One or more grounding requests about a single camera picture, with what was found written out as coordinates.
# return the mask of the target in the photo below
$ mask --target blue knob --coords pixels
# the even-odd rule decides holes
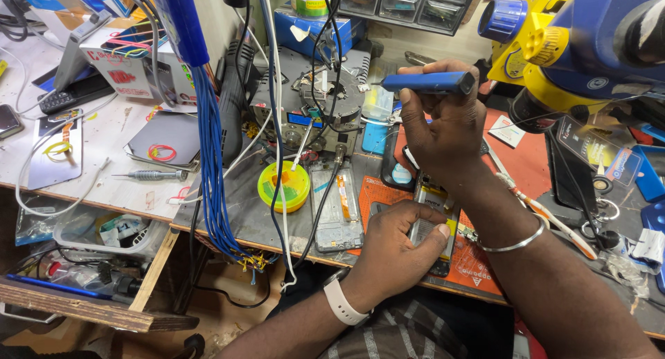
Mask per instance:
[[[478,34],[500,43],[513,39],[527,17],[526,0],[493,0],[487,4],[478,24]]]

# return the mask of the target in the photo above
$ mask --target blue cardboard box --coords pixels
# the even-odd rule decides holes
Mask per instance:
[[[342,56],[350,50],[356,43],[358,43],[365,34],[367,22],[360,17],[348,17],[338,15],[336,18],[337,29],[339,30],[342,39]],[[309,38],[298,42],[291,32],[291,25],[295,25],[299,29],[307,31],[309,29],[314,35],[318,35],[326,20],[320,21],[307,21],[300,19],[296,16],[295,11],[291,8],[291,1],[288,1],[284,6],[275,10],[275,34],[277,35],[277,44],[290,48],[299,53],[307,56],[312,56],[312,49],[314,48],[314,41]],[[335,45],[337,44],[337,37],[335,32],[332,32],[332,38]],[[329,54],[330,50],[326,47],[325,51]],[[321,60],[319,53],[314,55],[314,58]]]

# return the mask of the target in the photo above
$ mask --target silver screwdriver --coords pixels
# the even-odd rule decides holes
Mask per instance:
[[[129,172],[126,175],[112,176],[136,178],[139,181],[161,181],[164,179],[177,179],[178,181],[182,182],[187,179],[187,170],[178,169],[175,172],[162,172],[161,170],[137,170],[136,172]]]

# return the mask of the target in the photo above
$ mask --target watch strap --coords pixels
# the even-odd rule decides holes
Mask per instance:
[[[357,325],[369,316],[369,314],[362,314],[351,307],[342,292],[337,278],[323,287],[323,292],[326,293],[326,298],[328,298],[328,304],[332,312],[346,325]]]

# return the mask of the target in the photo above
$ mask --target yellow knob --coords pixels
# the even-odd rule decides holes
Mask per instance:
[[[524,48],[523,56],[533,65],[549,67],[566,49],[569,40],[568,29],[548,26],[531,32]]]

